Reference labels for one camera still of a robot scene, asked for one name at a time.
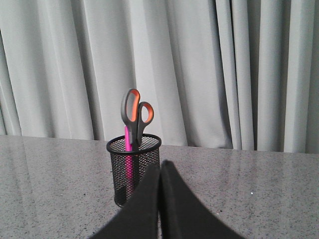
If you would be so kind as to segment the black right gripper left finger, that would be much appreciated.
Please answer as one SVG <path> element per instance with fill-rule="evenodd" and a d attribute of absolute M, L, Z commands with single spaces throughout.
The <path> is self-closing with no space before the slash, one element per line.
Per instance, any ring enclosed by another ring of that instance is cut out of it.
<path fill-rule="evenodd" d="M 93 239 L 156 239 L 158 237 L 158 191 L 160 167 L 150 164 L 121 210 Z"/>

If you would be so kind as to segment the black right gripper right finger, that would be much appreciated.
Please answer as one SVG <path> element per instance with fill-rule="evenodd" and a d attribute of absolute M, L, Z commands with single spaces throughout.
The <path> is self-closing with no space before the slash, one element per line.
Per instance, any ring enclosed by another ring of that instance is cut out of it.
<path fill-rule="evenodd" d="M 198 200 L 174 163 L 161 165 L 159 212 L 164 239 L 241 239 Z"/>

